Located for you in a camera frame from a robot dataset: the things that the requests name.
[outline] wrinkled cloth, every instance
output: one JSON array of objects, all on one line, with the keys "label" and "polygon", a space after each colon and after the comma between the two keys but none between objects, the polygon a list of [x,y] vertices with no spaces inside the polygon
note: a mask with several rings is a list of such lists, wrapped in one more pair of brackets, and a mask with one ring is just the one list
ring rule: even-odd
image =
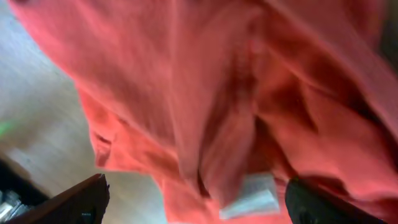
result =
[{"label": "wrinkled cloth", "polygon": [[398,80],[384,1],[13,0],[76,84],[98,167],[150,174],[169,222],[224,223],[246,174],[272,172],[291,223],[300,176],[398,223]]}]

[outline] wooden floor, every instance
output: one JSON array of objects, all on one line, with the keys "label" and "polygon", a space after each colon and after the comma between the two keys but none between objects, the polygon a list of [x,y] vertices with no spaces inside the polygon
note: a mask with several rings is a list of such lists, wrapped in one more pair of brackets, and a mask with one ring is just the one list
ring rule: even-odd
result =
[{"label": "wooden floor", "polygon": [[[54,196],[97,172],[73,83],[34,44],[0,0],[0,159]],[[105,172],[103,223],[166,223],[149,177]]]}]

